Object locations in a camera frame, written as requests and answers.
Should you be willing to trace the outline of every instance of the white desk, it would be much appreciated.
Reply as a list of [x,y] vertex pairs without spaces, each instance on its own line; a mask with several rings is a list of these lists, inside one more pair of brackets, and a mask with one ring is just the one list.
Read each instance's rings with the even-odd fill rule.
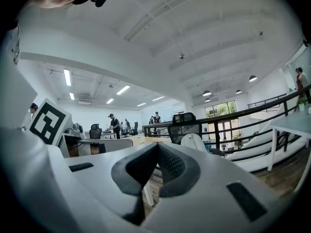
[[272,126],[272,149],[271,149],[271,161],[268,165],[268,171],[271,171],[273,166],[273,159],[276,153],[276,142],[277,142],[277,130],[293,133],[300,135],[307,139],[306,146],[311,139],[311,115],[308,115],[306,111],[298,111],[293,114],[281,118],[271,123]]
[[110,139],[111,139],[111,135],[114,135],[115,139],[117,139],[117,134],[114,133],[114,132],[102,133],[102,134],[101,134],[101,139],[104,139],[104,137],[105,137],[106,135],[110,135]]

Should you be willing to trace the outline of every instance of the black metal railing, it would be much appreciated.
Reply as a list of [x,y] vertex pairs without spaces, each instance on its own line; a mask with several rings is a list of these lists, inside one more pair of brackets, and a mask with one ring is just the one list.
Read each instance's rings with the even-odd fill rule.
[[[292,111],[292,110],[297,109],[298,105],[288,109],[287,101],[291,100],[291,99],[293,99],[293,98],[295,98],[297,96],[299,96],[301,93],[304,93],[305,91],[307,91],[309,89],[311,89],[311,84],[308,85],[307,87],[305,87],[304,89],[296,91],[296,92],[291,93],[289,95],[286,95],[286,96],[284,96],[284,94],[280,95],[280,96],[277,97],[278,98],[277,100],[265,103],[265,104],[257,106],[257,107],[249,108],[247,110],[243,110],[243,111],[239,111],[239,112],[234,112],[234,113],[227,114],[227,115],[199,119],[197,121],[200,121],[202,124],[203,123],[214,124],[214,129],[215,129],[212,132],[203,132],[200,136],[202,137],[202,135],[205,135],[205,134],[215,134],[216,135],[216,142],[205,143],[205,145],[216,145],[216,148],[219,149],[220,145],[223,144],[223,143],[242,141],[242,140],[250,139],[250,138],[253,138],[253,137],[256,137],[256,136],[259,136],[259,135],[263,135],[263,134],[269,133],[272,130],[266,130],[266,131],[261,132],[261,133],[257,133],[257,134],[253,134],[253,135],[249,135],[249,136],[245,136],[245,137],[238,138],[238,139],[233,139],[233,140],[225,140],[225,141],[220,141],[220,136],[219,136],[219,133],[224,133],[224,132],[228,132],[228,131],[234,131],[234,130],[240,130],[240,129],[248,128],[248,127],[251,127],[251,126],[255,126],[255,125],[264,123],[264,122],[269,121],[271,119],[280,117],[282,115],[288,116],[288,113],[290,111]],[[247,116],[247,115],[250,115],[252,113],[257,113],[257,112],[262,111],[262,110],[267,110],[269,108],[272,108],[272,107],[275,107],[276,105],[281,105],[281,104],[284,105],[284,112],[279,113],[279,114],[277,114],[275,116],[271,116],[270,118],[261,120],[259,122],[255,122],[255,123],[243,125],[243,126],[240,126],[240,127],[236,127],[236,128],[230,128],[230,129],[225,129],[225,130],[219,130],[219,128],[218,128],[218,123],[220,123],[220,122],[230,121],[232,119],[236,119],[236,118],[239,118],[239,117]],[[154,135],[154,132],[151,132],[150,129],[151,128],[155,128],[155,127],[156,128],[167,128],[171,124],[172,124],[172,122],[170,121],[170,122],[164,122],[164,123],[158,123],[158,124],[152,124],[152,125],[145,125],[145,126],[143,126],[144,135],[145,136],[150,136],[150,137],[167,136],[165,134],[156,134],[156,135]],[[174,136],[185,136],[185,135],[186,134],[174,134]],[[279,135],[277,137],[278,140],[282,140],[281,142],[283,142],[283,140],[285,140],[284,143],[282,143],[281,145],[277,146],[278,149],[280,148],[280,146],[282,146],[282,147],[284,147],[284,151],[286,151],[287,145],[289,143],[293,142],[292,140],[288,141],[288,137],[289,137],[288,133],[283,133],[283,134],[281,134],[281,135]],[[269,141],[266,141],[266,142],[263,142],[263,143],[260,143],[260,144],[257,144],[257,145],[252,145],[252,146],[249,146],[249,147],[246,147],[246,148],[242,148],[242,149],[228,150],[228,151],[226,151],[226,153],[234,153],[234,152],[244,151],[244,150],[248,150],[248,149],[253,149],[253,148],[260,147],[260,146],[263,146],[263,145],[271,143],[271,142],[272,142],[272,140],[269,140]]]
[[[261,106],[261,105],[264,105],[266,104],[268,101],[272,101],[272,100],[278,100],[279,98],[283,97],[283,96],[286,96],[287,93],[284,93],[282,95],[279,95],[279,96],[276,96],[276,97],[273,97],[273,98],[269,98],[269,99],[266,99],[266,100],[262,100],[262,101],[258,101],[256,103],[250,103],[248,104],[248,109],[250,108],[254,108],[254,107],[258,107],[258,106]],[[280,107],[280,104],[277,104],[276,106],[273,106],[273,107],[270,107],[270,108],[267,108],[265,110],[262,110],[262,111],[259,111],[259,112],[269,112],[269,111],[277,111],[277,109]]]

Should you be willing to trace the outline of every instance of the desk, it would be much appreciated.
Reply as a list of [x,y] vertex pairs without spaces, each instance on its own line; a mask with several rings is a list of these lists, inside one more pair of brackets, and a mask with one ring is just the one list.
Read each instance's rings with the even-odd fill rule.
[[306,114],[306,111],[294,112],[289,116],[281,118],[271,123],[272,126],[272,149],[271,161],[268,165],[268,171],[271,171],[273,166],[273,159],[276,153],[277,130],[293,133],[305,137],[307,139],[306,146],[311,139],[311,115]]
[[101,139],[104,139],[104,137],[105,137],[106,135],[109,135],[109,136],[110,136],[110,139],[111,139],[111,135],[112,135],[112,134],[114,135],[115,139],[117,139],[117,134],[114,133],[114,132],[102,133],[102,134],[101,134]]
[[163,137],[145,137],[145,136],[131,136],[128,139],[133,141],[133,146],[139,146],[143,143],[152,143],[152,142],[172,142],[170,138]]

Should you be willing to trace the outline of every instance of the window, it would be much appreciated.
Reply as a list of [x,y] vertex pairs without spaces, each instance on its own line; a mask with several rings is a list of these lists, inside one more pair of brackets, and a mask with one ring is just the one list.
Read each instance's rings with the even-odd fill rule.
[[235,101],[205,107],[206,117],[217,117],[237,112]]

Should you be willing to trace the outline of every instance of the white ceiling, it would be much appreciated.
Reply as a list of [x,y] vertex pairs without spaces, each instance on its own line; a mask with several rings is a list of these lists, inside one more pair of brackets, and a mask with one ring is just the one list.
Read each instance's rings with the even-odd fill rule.
[[[142,109],[145,106],[169,99],[164,97],[160,100],[152,101],[153,99],[162,97],[162,95],[130,83],[125,83],[92,72],[50,63],[30,62],[32,66],[37,67],[38,71],[42,72],[42,75],[44,75],[45,80],[48,82],[47,87],[52,89],[52,92],[59,100],[69,101],[69,92],[72,92],[75,97],[74,103],[79,103],[80,101],[90,102],[92,105],[97,106],[103,105],[108,107]],[[64,69],[70,70],[71,86],[66,85]],[[126,85],[129,85],[130,88],[122,94],[117,95]],[[106,104],[109,99],[114,100],[110,104]],[[137,107],[137,105],[142,103],[146,103],[146,105]]]
[[[163,63],[158,68],[187,88],[194,105],[204,102],[201,94],[206,89],[213,94],[228,92],[230,97],[237,89],[247,92],[256,84],[248,82],[250,75],[256,75],[258,82],[285,62],[301,36],[299,22],[283,0],[107,0],[101,8],[91,2],[71,6],[66,17],[98,23],[148,50]],[[186,58],[180,60],[180,54]],[[92,95],[100,77],[75,72],[76,92]],[[101,101],[126,84],[108,77],[102,83],[96,93]],[[110,83],[118,88],[107,89]],[[145,95],[129,94],[123,106],[157,96],[139,87],[131,90]]]

